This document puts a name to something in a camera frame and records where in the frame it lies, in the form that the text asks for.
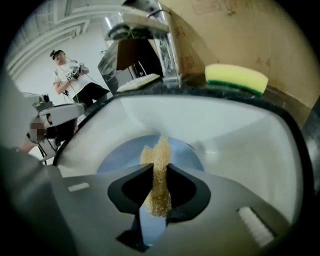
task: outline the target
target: cardboard wall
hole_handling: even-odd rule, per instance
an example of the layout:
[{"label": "cardboard wall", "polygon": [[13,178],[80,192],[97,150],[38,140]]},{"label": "cardboard wall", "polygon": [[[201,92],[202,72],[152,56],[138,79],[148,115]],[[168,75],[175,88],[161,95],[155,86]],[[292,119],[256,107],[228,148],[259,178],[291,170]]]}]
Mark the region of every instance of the cardboard wall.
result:
[{"label": "cardboard wall", "polygon": [[183,74],[212,63],[262,72],[275,87],[312,108],[320,66],[309,42],[277,3],[268,0],[159,0],[172,10]]}]

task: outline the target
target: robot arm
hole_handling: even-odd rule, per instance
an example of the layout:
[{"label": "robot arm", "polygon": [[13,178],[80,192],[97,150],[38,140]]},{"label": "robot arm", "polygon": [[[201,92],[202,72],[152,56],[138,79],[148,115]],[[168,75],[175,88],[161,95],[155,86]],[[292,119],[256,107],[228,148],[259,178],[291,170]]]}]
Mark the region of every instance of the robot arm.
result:
[{"label": "robot arm", "polygon": [[48,95],[23,95],[37,111],[27,136],[44,153],[43,162],[54,157],[61,142],[73,135],[75,119],[85,113],[85,106],[82,103],[54,106]]}]

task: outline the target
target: faucet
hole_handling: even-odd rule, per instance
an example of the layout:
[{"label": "faucet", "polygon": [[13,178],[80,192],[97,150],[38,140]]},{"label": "faucet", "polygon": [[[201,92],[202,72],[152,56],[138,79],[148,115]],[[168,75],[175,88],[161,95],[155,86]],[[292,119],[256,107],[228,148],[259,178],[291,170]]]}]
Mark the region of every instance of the faucet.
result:
[{"label": "faucet", "polygon": [[105,17],[105,39],[154,39],[163,81],[180,86],[181,74],[170,10],[156,0],[127,0],[124,5],[140,9],[146,12],[146,16],[117,12]]}]

